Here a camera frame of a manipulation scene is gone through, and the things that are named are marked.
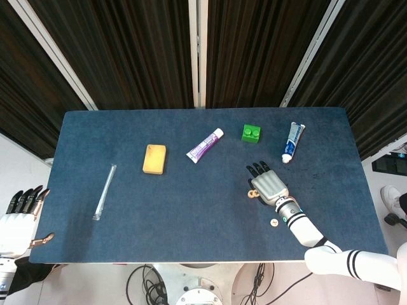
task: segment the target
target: dark blue tabletop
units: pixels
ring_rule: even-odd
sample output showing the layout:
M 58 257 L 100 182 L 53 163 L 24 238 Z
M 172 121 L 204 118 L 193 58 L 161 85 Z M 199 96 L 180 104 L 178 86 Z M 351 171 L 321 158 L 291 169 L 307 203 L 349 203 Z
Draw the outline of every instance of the dark blue tabletop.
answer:
M 283 164 L 290 123 L 306 126 Z M 244 124 L 261 127 L 257 144 Z M 197 163 L 186 153 L 216 128 Z M 148 144 L 167 146 L 163 175 L 142 172 Z M 302 260 L 273 208 L 247 197 L 245 166 L 263 160 L 302 209 L 343 250 L 387 253 L 345 111 L 251 108 L 68 112 L 59 137 L 32 262 L 246 262 Z M 117 164 L 99 221 L 92 220 Z

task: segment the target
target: white floor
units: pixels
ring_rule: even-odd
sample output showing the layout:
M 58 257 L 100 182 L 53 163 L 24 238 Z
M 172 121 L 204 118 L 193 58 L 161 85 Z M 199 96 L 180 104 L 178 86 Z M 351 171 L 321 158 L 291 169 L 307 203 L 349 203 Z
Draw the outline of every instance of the white floor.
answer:
M 380 188 L 393 184 L 402 192 L 407 192 L 407 177 L 374 173 L 365 168 L 375 208 L 380 219 L 383 235 L 391 254 L 407 241 L 404 229 L 390 227 L 383 222 L 386 210 L 380 199 Z M 50 274 L 42 283 L 9 296 L 6 305 L 54 305 L 54 304 L 128 304 L 125 284 L 131 271 L 137 265 L 112 264 L 71 264 Z M 256 264 L 246 264 L 239 272 L 233 285 L 232 304 L 238 305 L 252 288 Z M 266 267 L 266 275 L 260 292 L 270 279 L 271 266 Z M 271 289 L 258 300 L 264 305 L 284 291 L 297 279 L 308 274 L 304 263 L 278 263 L 275 265 L 275 279 Z M 130 298 L 134 304 L 144 305 L 140 275 L 135 274 L 130 282 Z M 284 297 L 275 302 L 282 304 L 323 304 L 323 305 L 396 305 L 399 292 L 383 292 L 373 284 L 357 281 L 344 276 L 318 276 L 299 283 Z

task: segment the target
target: toothpaste tube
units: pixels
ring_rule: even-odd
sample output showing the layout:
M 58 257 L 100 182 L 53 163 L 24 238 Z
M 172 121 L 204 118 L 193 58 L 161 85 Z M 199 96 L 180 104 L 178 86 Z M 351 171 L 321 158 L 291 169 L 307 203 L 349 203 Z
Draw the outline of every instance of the toothpaste tube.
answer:
M 295 122 L 291 123 L 290 134 L 288 135 L 286 148 L 284 149 L 284 154 L 282 155 L 283 163 L 289 163 L 293 158 L 295 148 L 298 144 L 298 140 L 300 139 L 301 134 L 303 133 L 304 128 L 305 125 Z
M 194 149 L 186 154 L 189 159 L 197 163 L 199 159 L 223 136 L 222 129 L 218 128 L 211 133 L 205 140 L 199 143 Z

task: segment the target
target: green toy brick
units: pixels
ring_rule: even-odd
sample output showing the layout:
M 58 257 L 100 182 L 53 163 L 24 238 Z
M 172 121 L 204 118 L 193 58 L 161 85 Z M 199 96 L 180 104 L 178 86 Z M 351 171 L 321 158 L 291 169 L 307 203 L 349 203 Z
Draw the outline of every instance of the green toy brick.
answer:
M 243 127 L 242 141 L 257 143 L 260 138 L 260 127 L 245 124 Z

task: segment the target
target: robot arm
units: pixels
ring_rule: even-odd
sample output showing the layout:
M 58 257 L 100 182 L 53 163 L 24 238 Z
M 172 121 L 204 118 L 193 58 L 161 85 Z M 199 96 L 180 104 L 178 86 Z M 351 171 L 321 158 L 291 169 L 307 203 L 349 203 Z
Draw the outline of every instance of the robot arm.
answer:
M 27 249 L 43 245 L 54 237 L 51 233 L 46 238 L 31 240 L 35 220 L 50 191 L 46 189 L 38 195 L 41 189 L 39 186 L 25 193 L 18 192 L 11 199 L 6 214 L 0 218 L 0 305 L 6 300 L 17 270 L 15 259 L 24 255 Z
M 296 200 L 288 196 L 286 185 L 276 173 L 266 163 L 260 164 L 262 167 L 253 163 L 257 171 L 247 166 L 254 176 L 249 180 L 252 190 L 248 196 L 259 197 L 263 204 L 275 207 L 297 240 L 310 248 L 305 252 L 305 263 L 311 272 L 351 276 L 385 285 L 400 290 L 400 304 L 407 304 L 407 243 L 400 247 L 397 259 L 358 250 L 342 252 L 314 226 Z

